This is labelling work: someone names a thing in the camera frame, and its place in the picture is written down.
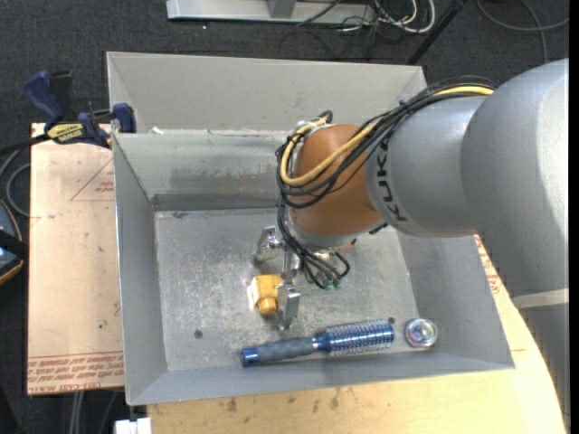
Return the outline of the bare metal gripper finger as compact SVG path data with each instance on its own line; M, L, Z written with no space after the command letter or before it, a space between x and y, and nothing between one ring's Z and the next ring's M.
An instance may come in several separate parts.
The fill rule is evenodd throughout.
M278 257L284 248L283 242L277 236L275 225L266 226L261 232L254 254L256 261L269 261Z
M283 283L278 287L277 325L280 330L288 330L298 317L300 292L292 283Z

